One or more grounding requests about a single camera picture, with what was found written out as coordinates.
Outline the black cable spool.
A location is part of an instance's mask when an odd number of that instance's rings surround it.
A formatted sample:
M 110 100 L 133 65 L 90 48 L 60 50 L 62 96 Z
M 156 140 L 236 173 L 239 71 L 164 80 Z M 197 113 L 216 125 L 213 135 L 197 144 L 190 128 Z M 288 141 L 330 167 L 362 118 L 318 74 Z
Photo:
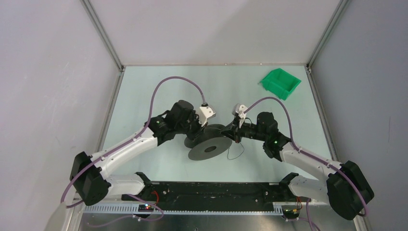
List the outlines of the black cable spool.
M 232 140 L 221 134 L 224 128 L 225 126 L 221 124 L 211 124 L 194 140 L 186 137 L 184 145 L 190 149 L 188 158 L 193 161 L 202 161 L 227 151 L 232 145 Z

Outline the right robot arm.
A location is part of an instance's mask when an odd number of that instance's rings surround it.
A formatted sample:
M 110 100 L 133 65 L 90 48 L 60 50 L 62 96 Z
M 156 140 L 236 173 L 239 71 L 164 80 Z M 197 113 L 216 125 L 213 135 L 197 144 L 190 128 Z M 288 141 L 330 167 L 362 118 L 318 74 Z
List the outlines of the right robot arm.
M 296 148 L 290 138 L 278 129 L 270 112 L 258 114 L 256 124 L 242 122 L 236 116 L 221 134 L 240 143 L 242 138 L 262 141 L 269 158 L 293 165 L 307 172 L 312 179 L 297 173 L 288 174 L 281 182 L 280 196 L 285 201 L 307 197 L 328 204 L 342 218 L 353 220 L 374 198 L 374 191 L 359 166 L 325 159 L 308 150 Z

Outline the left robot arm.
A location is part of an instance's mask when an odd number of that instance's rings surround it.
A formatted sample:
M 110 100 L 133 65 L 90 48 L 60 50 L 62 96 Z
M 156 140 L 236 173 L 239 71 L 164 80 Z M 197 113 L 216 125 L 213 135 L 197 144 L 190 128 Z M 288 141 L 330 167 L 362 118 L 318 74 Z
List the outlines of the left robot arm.
M 95 205 L 110 195 L 131 194 L 147 200 L 151 197 L 152 187 L 139 175 L 113 176 L 113 173 L 134 157 L 174 139 L 178 134 L 196 139 L 215 115 L 215 110 L 209 105 L 194 109 L 189 102 L 179 100 L 170 110 L 151 117 L 144 127 L 113 147 L 91 155 L 85 152 L 77 154 L 70 181 L 87 206 Z

